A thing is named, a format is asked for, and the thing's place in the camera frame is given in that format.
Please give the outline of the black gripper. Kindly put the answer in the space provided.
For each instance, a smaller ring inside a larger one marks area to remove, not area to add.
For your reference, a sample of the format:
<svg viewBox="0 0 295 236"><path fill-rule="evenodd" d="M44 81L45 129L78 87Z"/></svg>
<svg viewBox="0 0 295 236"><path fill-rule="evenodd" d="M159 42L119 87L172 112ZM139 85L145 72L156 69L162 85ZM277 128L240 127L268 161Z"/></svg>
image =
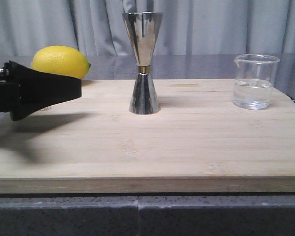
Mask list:
<svg viewBox="0 0 295 236"><path fill-rule="evenodd" d="M13 121L81 96L81 79L40 72L13 61L0 67L0 112L10 112Z"/></svg>

